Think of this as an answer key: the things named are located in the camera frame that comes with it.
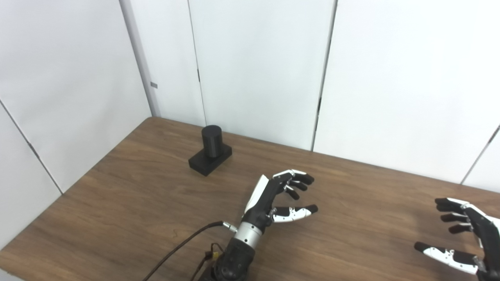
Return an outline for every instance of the white wall panel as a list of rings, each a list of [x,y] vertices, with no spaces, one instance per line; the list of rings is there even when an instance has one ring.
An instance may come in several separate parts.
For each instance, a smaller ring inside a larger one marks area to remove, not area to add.
[[[0,1],[0,38],[0,99],[63,191],[150,116],[118,1]]]
[[[0,105],[0,249],[60,195]]]
[[[205,126],[188,0],[121,0],[158,116]]]
[[[500,192],[500,135],[491,141],[463,184]]]
[[[339,0],[314,151],[459,183],[500,120],[498,10]]]
[[[191,0],[208,124],[311,149],[334,0]]]
[[[23,281],[13,275],[8,274],[7,272],[0,269],[0,280],[1,281]]]

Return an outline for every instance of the black base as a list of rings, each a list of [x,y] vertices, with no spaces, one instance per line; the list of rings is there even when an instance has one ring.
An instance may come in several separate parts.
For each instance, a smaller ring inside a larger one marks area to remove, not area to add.
[[[206,177],[233,154],[231,146],[226,144],[222,144],[222,151],[219,157],[211,158],[202,149],[189,159],[189,167]]]

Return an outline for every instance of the black cable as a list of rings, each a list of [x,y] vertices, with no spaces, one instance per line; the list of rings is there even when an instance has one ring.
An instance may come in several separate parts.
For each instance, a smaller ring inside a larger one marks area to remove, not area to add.
[[[187,238],[186,240],[184,240],[182,243],[180,243],[177,247],[175,247],[172,251],[170,251],[168,254],[166,254],[166,256],[160,261],[158,262],[158,264],[151,270],[151,272],[142,280],[142,281],[147,281],[151,275],[153,275],[156,270],[158,270],[158,268],[160,268],[162,266],[162,264],[168,259],[170,258],[170,256],[172,256],[175,252],[177,252],[177,250],[179,250],[182,246],[184,246],[187,242],[189,242],[191,239],[193,239],[196,235],[202,233],[203,231],[209,229],[209,228],[213,228],[213,227],[221,227],[223,225],[223,221],[216,221],[216,222],[212,222],[212,223],[209,223],[207,225],[205,225],[204,227],[200,228],[198,231],[196,231],[195,233],[193,233],[191,236],[189,236],[189,238]]]
[[[198,274],[198,272],[200,271],[200,269],[202,269],[203,265],[205,264],[206,261],[210,260],[212,257],[210,256],[205,256],[203,257],[203,259],[200,261],[200,263],[198,264],[198,267],[196,268],[196,270],[194,271],[192,277],[191,277],[191,280],[190,281],[193,281],[195,280],[195,277],[196,275]]]
[[[224,250],[222,249],[221,245],[219,245],[219,243],[212,243],[210,245],[210,250],[212,251],[212,253],[214,252],[214,245],[216,245],[219,248],[221,253],[224,253]]]

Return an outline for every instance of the wood grain surface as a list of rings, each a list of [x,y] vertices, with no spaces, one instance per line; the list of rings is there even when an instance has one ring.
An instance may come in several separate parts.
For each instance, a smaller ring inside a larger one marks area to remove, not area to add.
[[[477,280],[413,249],[415,241],[482,255],[471,233],[452,235],[434,198],[473,202],[500,216],[500,194],[224,133],[233,155],[208,177],[188,166],[201,128],[149,118],[7,247],[0,268],[26,281],[140,281],[173,247],[214,221],[238,224],[261,174],[294,168],[316,181],[299,201],[317,204],[303,220],[267,229],[250,281]],[[212,228],[180,249],[151,278],[187,281]]]

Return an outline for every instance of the prosthetic hand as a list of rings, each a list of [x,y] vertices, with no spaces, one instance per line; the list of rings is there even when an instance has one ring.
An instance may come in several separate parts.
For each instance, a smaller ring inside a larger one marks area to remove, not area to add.
[[[500,219],[486,215],[467,201],[438,198],[435,202],[438,211],[451,212],[441,216],[443,222],[460,222],[450,227],[449,232],[473,232],[484,250],[484,258],[480,260],[475,254],[422,242],[415,243],[415,249],[452,268],[475,274],[480,281],[500,281]]]
[[[314,178],[298,170],[286,170],[268,179],[262,175],[246,204],[239,228],[226,225],[236,232],[224,253],[203,272],[200,281],[243,281],[248,267],[254,260],[255,248],[260,237],[273,222],[285,223],[303,219],[318,211],[316,205],[305,207],[273,207],[273,200],[280,193],[287,193],[298,200],[294,188],[306,191]]]

